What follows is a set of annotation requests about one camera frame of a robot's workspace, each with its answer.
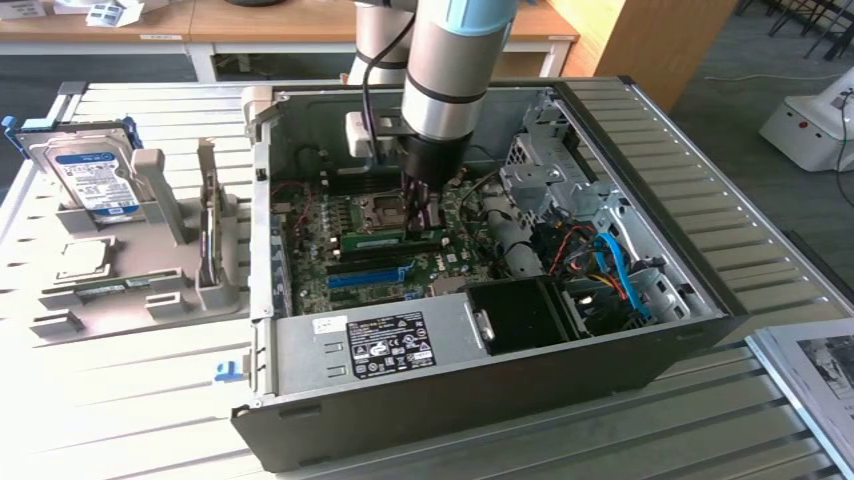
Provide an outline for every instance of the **blue pcie slot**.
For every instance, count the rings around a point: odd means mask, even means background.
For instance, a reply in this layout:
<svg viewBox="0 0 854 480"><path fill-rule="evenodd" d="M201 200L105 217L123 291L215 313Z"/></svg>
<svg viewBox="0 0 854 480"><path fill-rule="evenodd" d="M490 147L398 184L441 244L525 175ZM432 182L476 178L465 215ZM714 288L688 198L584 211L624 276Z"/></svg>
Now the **blue pcie slot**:
<svg viewBox="0 0 854 480"><path fill-rule="evenodd" d="M414 266L416 262L406 267L329 277L326 280L327 286L330 288L347 288L379 283L403 283L403 280L406 280L406 272L409 272Z"/></svg>

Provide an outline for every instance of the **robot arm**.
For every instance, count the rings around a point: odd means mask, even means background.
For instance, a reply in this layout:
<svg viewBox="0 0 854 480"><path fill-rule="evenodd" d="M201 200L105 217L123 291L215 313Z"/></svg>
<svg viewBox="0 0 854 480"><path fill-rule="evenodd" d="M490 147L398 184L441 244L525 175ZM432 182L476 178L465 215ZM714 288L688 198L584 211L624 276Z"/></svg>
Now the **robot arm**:
<svg viewBox="0 0 854 480"><path fill-rule="evenodd" d="M358 3L361 54L351 83L362 83L371 55L389 45L413 15L369 3L394 6L413 2ZM405 39L378 65L379 71L371 72L370 83L399 83L401 59L409 51L402 118L411 135L401 137L399 143L406 151L401 166L410 231L444 226L442 190L462 166L517 6L518 0L418 2L411 42Z"/></svg>

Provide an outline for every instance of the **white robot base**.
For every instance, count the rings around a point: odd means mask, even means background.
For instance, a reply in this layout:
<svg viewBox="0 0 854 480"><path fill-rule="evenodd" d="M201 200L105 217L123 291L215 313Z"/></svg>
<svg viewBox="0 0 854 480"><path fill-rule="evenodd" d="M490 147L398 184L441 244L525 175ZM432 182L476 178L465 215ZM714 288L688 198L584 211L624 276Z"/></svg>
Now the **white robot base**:
<svg viewBox="0 0 854 480"><path fill-rule="evenodd" d="M854 168L853 145L840 159L854 139L853 117L854 68L818 95L786 97L760 133L806 171L845 171Z"/></svg>
<svg viewBox="0 0 854 480"><path fill-rule="evenodd" d="M765 122L760 134L809 172L822 170L841 171L854 168L854 146L847 148L845 157L840 160L844 143L843 115L834 108L836 121L816 110L816 97L788 97ZM847 106L854 111L854 98ZM849 130L849 143L854 139L854 131Z"/></svg>

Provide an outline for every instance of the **power supply label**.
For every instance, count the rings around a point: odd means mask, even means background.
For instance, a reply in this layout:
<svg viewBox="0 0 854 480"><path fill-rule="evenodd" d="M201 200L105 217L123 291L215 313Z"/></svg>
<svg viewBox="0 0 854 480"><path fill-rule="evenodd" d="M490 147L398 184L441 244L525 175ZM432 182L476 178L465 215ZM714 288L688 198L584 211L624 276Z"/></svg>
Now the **power supply label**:
<svg viewBox="0 0 854 480"><path fill-rule="evenodd" d="M123 215L139 209L129 181L117 174L119 160L110 152L58 155L63 182L83 208L98 215Z"/></svg>
<svg viewBox="0 0 854 480"><path fill-rule="evenodd" d="M422 312L350 322L347 339L354 375L362 380L437 364Z"/></svg>

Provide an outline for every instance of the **wooden desk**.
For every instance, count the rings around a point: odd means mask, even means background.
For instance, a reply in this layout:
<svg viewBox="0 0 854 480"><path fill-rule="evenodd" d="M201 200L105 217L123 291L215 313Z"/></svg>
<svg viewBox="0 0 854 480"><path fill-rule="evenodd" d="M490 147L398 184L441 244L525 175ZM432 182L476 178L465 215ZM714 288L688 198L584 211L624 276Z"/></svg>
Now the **wooden desk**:
<svg viewBox="0 0 854 480"><path fill-rule="evenodd" d="M217 82L218 53L354 53L355 8L353 0L287 0L261 8L185 0L122 28L87 27L83 15L0 21L0 55L187 54L199 82ZM546 2L522 4L506 52L545 54L541 76L557 77L577 39Z"/></svg>
<svg viewBox="0 0 854 480"><path fill-rule="evenodd" d="M218 53L354 53L357 7L351 0L287 0L262 8L197 0L190 27L199 81L215 81ZM508 52L542 52L541 76L556 77L578 32L546 2L522 4Z"/></svg>

